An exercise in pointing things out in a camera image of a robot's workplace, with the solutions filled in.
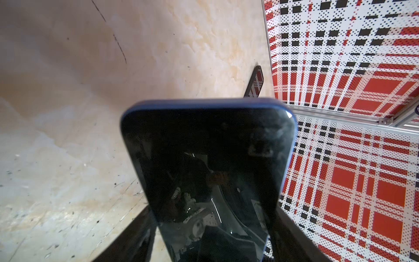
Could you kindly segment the black phone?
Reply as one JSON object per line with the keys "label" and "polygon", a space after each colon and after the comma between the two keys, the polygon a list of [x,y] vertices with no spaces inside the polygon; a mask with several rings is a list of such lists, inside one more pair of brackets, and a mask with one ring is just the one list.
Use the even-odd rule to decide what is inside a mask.
{"label": "black phone", "polygon": [[260,65],[255,66],[244,97],[259,97],[262,86],[264,84],[264,75]]}
{"label": "black phone", "polygon": [[297,131],[267,98],[149,100],[121,117],[173,262],[260,262]]}

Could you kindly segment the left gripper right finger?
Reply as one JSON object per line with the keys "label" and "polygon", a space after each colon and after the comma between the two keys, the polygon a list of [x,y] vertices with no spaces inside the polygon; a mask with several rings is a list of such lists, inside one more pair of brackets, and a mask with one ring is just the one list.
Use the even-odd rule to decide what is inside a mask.
{"label": "left gripper right finger", "polygon": [[330,261],[280,206],[270,218],[270,240],[276,262]]}

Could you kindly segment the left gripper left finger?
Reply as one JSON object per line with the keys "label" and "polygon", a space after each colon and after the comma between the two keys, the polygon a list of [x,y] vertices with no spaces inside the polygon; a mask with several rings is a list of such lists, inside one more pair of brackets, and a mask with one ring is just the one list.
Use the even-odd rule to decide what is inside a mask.
{"label": "left gripper left finger", "polygon": [[149,262],[157,223],[147,205],[95,262]]}

